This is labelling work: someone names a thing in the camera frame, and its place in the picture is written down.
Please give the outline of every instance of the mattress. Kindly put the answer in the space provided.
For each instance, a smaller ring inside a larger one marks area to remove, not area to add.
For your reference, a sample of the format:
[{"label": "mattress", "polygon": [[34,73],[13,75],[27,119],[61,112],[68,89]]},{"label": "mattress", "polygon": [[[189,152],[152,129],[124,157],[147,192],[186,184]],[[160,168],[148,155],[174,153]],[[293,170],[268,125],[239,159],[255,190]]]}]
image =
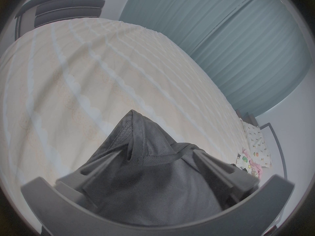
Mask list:
[{"label": "mattress", "polygon": [[38,232],[21,185],[76,170],[131,109],[177,142],[235,163],[241,122],[206,73],[166,36],[106,19],[34,29],[0,59],[0,177]]}]

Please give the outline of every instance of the pink cloth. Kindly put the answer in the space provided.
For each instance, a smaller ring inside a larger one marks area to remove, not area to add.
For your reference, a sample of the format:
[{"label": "pink cloth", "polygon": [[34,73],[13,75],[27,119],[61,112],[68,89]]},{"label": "pink cloth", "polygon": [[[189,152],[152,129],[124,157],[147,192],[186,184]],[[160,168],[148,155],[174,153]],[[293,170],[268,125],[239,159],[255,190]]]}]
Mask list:
[{"label": "pink cloth", "polygon": [[250,166],[252,167],[252,170],[256,171],[258,174],[258,178],[260,178],[262,175],[262,167],[259,164],[253,162],[247,149],[243,148],[243,153],[247,157],[248,162],[250,163]]}]

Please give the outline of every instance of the teal curtain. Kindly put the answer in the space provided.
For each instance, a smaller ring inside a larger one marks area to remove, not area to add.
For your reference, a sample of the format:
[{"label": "teal curtain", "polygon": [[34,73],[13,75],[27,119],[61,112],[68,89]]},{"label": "teal curtain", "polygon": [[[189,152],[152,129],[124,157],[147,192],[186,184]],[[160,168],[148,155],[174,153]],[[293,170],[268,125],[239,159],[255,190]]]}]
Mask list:
[{"label": "teal curtain", "polygon": [[166,35],[242,114],[278,104],[312,63],[280,0],[128,0],[120,20]]}]

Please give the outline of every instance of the bed sheet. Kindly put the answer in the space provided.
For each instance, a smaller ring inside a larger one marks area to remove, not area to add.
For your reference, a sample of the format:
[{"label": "bed sheet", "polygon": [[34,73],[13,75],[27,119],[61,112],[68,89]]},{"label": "bed sheet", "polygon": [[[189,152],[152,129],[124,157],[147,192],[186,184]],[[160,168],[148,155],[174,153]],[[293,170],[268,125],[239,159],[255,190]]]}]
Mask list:
[{"label": "bed sheet", "polygon": [[248,149],[224,95],[161,33],[106,19],[65,20],[26,33],[1,57],[0,177],[38,232],[20,186],[38,176],[54,185],[76,170],[131,109],[224,162]]}]

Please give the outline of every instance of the gray cloth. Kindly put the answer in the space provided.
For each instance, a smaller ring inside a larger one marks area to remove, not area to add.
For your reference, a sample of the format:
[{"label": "gray cloth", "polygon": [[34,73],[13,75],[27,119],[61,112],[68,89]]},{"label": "gray cloth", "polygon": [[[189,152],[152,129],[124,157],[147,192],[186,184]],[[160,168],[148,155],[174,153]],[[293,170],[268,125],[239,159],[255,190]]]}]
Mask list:
[{"label": "gray cloth", "polygon": [[88,193],[102,200],[97,214],[146,226],[193,222],[222,211],[192,158],[194,144],[177,143],[158,124],[131,110],[85,163],[123,150],[125,160],[110,186],[96,178]]}]

